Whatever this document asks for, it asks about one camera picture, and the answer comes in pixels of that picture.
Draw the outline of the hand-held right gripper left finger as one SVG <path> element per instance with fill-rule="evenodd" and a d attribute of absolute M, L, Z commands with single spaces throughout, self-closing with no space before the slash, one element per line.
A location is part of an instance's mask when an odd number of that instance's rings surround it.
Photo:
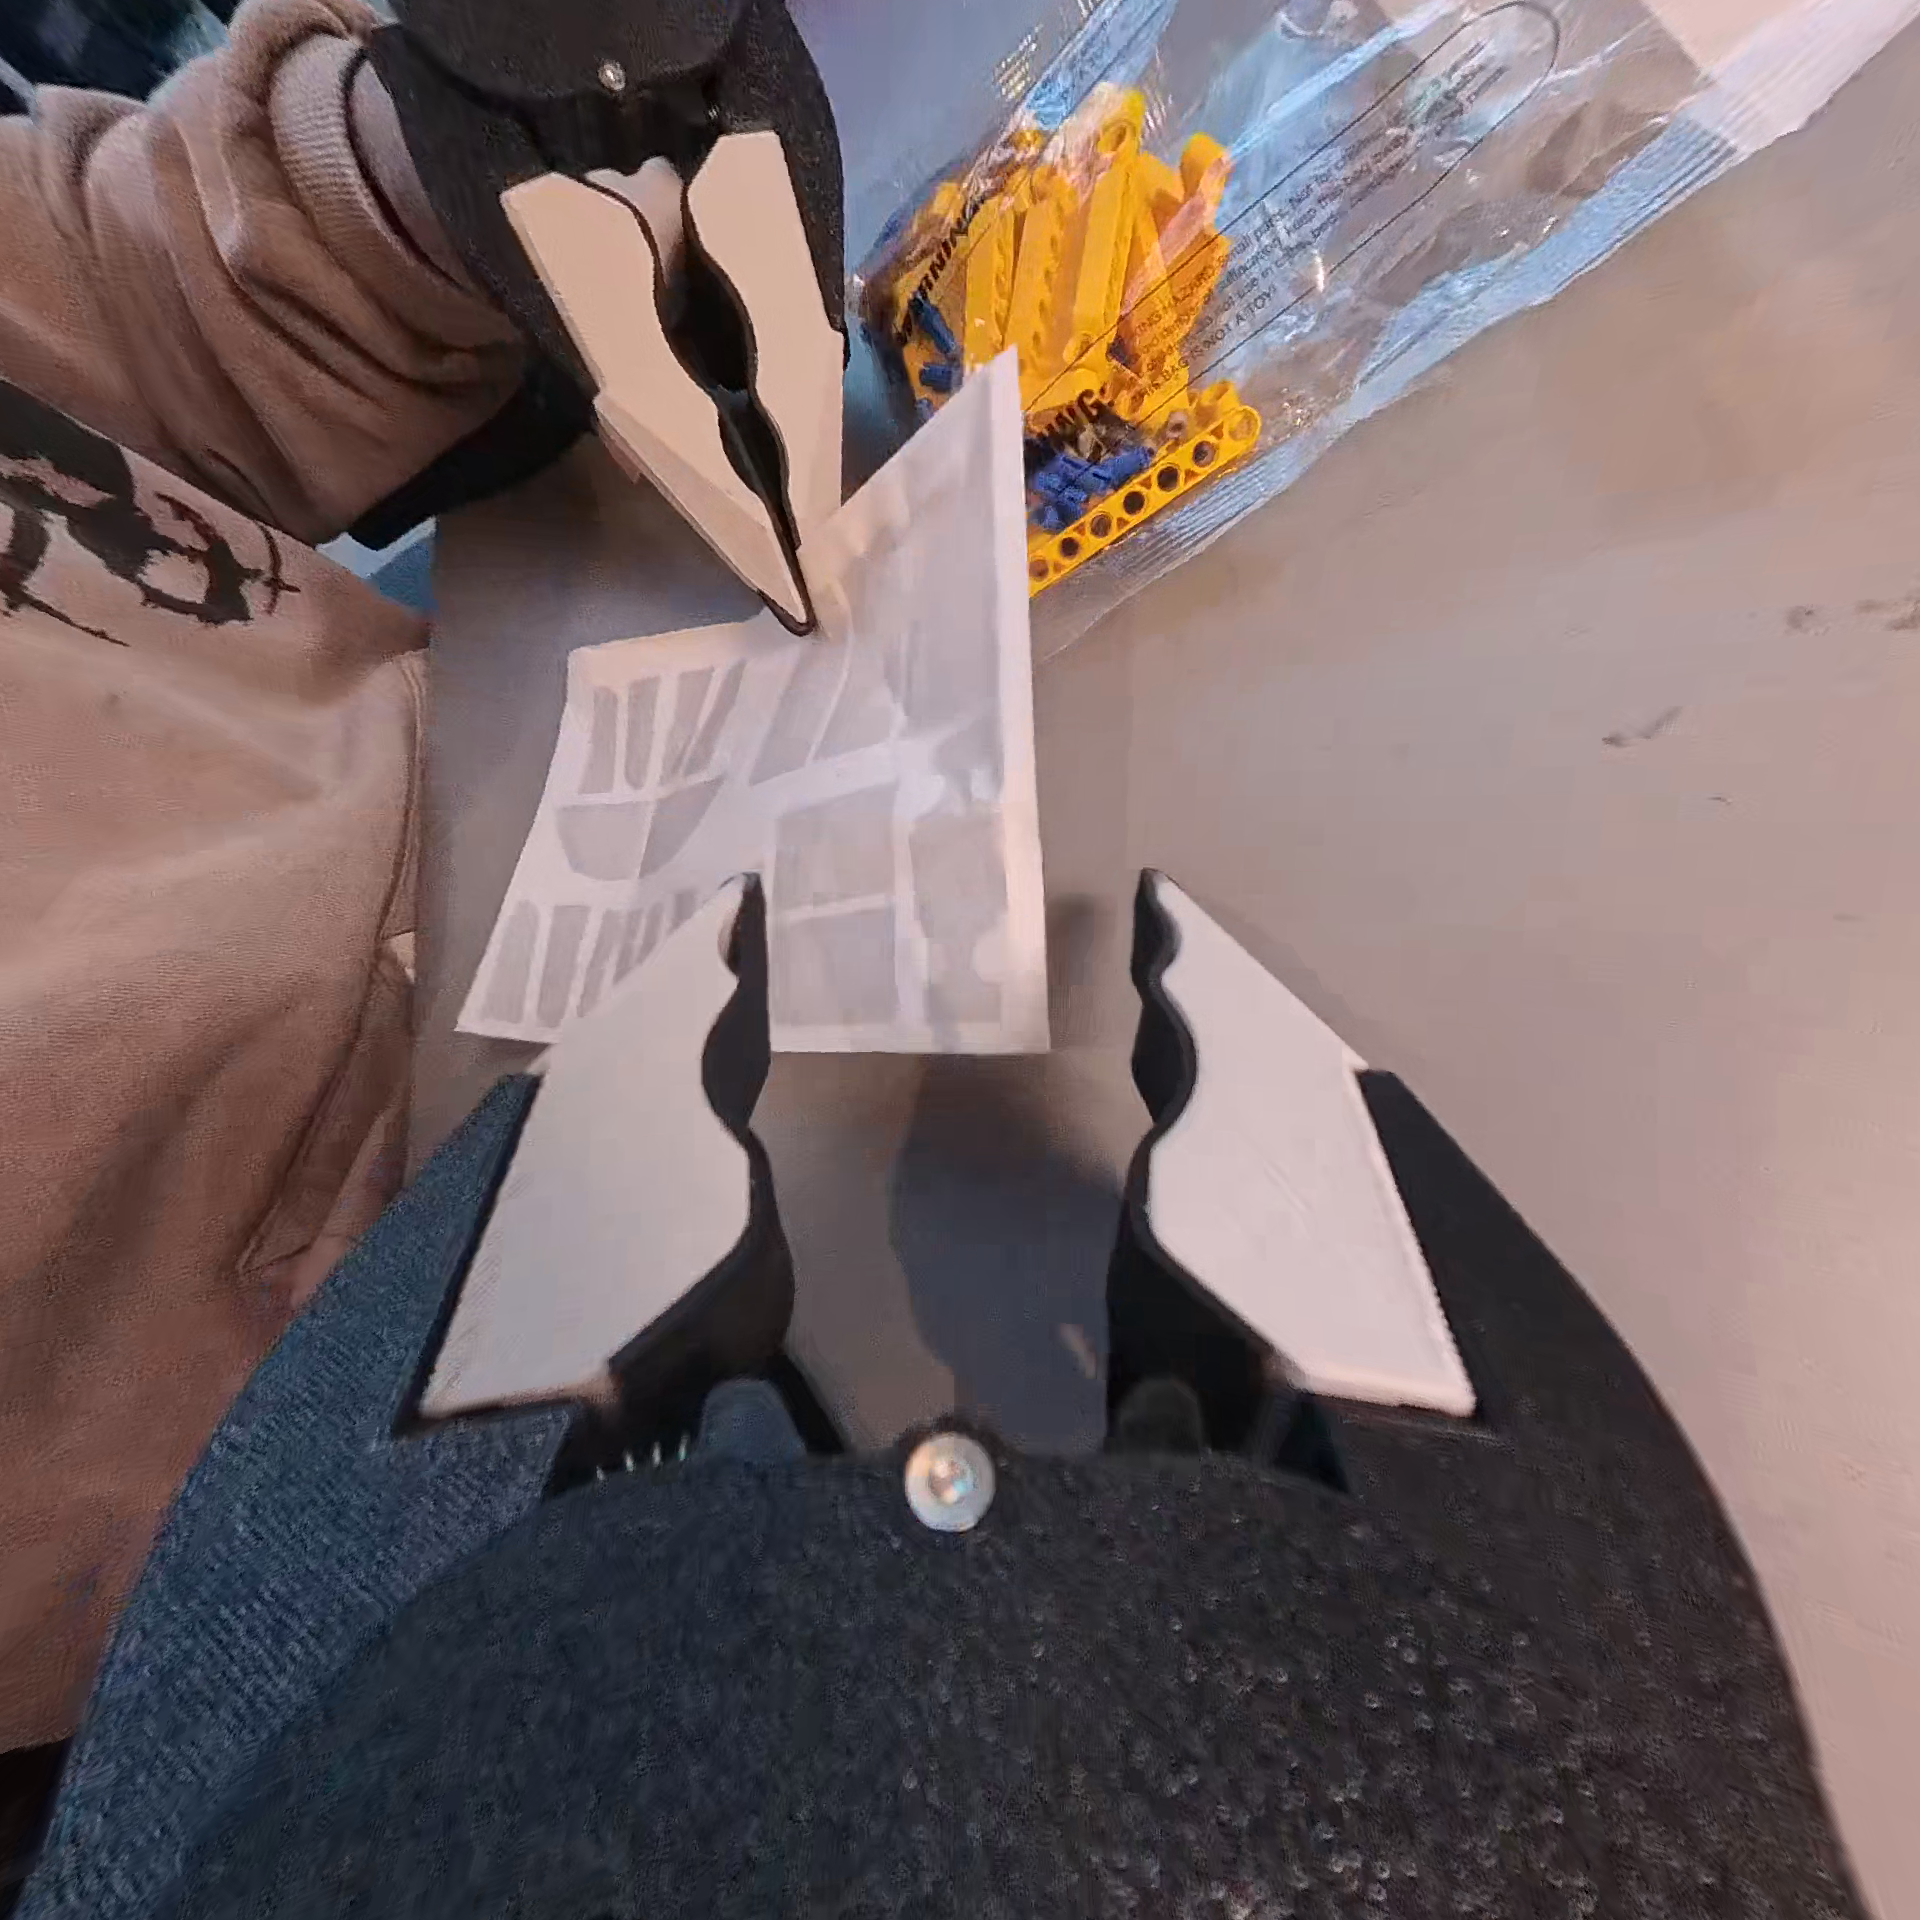
<path fill-rule="evenodd" d="M 730 875 L 543 1053 L 420 1427 L 558 1411 L 566 1453 L 843 1448 L 788 1353 L 768 988 L 760 877 Z"/>

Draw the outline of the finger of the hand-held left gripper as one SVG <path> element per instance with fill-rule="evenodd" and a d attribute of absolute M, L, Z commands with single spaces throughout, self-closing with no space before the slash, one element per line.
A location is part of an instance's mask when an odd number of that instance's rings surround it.
<path fill-rule="evenodd" d="M 691 185 L 683 190 L 684 270 L 686 286 L 699 286 L 707 270 L 691 264 Z M 660 306 L 666 282 L 658 237 L 637 204 L 603 181 L 565 173 L 516 183 L 500 204 L 585 360 L 596 429 L 617 464 L 651 481 L 787 630 L 815 630 L 810 590 L 759 592 L 723 548 L 727 535 L 748 527 L 748 516 L 742 485 L 720 470 L 710 391 L 739 374 L 723 334 L 718 290 L 718 327 L 709 327 L 695 348 L 681 348 Z"/>
<path fill-rule="evenodd" d="M 844 493 L 846 355 L 776 132 L 716 139 L 684 191 L 689 262 L 718 290 L 734 382 L 716 382 L 723 473 L 744 530 L 729 561 L 759 593 L 806 593 L 806 546 Z"/>

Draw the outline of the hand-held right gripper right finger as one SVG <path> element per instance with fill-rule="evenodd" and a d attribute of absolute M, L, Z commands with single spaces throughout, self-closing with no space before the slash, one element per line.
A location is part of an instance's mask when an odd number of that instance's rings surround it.
<path fill-rule="evenodd" d="M 1131 980 L 1146 1130 L 1108 1265 L 1108 1437 L 1307 1453 L 1328 1406 L 1473 1419 L 1366 1059 L 1159 869 Z"/>

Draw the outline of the white sticker sheet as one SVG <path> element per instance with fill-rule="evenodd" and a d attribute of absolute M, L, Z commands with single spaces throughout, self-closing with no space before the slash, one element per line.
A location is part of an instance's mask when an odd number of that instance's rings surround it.
<path fill-rule="evenodd" d="M 975 370 L 772 612 L 582 646 L 457 1027 L 553 1044 L 737 875 L 778 1051 L 1051 1048 L 1021 370 Z"/>

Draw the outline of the large clear plastic bag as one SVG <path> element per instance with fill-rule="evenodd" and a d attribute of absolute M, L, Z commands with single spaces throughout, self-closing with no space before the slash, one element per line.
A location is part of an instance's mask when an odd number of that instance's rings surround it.
<path fill-rule="evenodd" d="M 1235 243 L 1202 331 L 1262 420 L 1223 478 L 1037 593 L 1066 646 L 1293 485 L 1339 438 L 1540 306 L 1704 183 L 1805 126 L 1913 1 L 1033 4 L 994 69 L 911 7 L 882 91 L 913 141 L 871 190 L 891 228 L 1021 112 L 1056 130 L 1140 87 L 1149 144 L 1228 145 Z"/>

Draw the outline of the person's left forearm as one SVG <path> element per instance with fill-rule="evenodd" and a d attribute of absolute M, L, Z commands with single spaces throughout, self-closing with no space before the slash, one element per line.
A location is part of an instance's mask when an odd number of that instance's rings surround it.
<path fill-rule="evenodd" d="M 427 199 L 376 27 L 246 4 L 144 103 L 42 87 L 5 115 L 5 379 L 310 546 L 527 372 Z"/>

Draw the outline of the grey desk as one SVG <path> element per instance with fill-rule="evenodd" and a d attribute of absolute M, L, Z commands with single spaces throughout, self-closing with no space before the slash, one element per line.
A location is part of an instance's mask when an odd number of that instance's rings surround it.
<path fill-rule="evenodd" d="M 1142 867 L 1399 1073 L 1740 1529 L 1916 1915 L 1916 23 L 1038 666 L 1051 1053 L 780 1059 L 862 1441 L 1093 1439 Z"/>

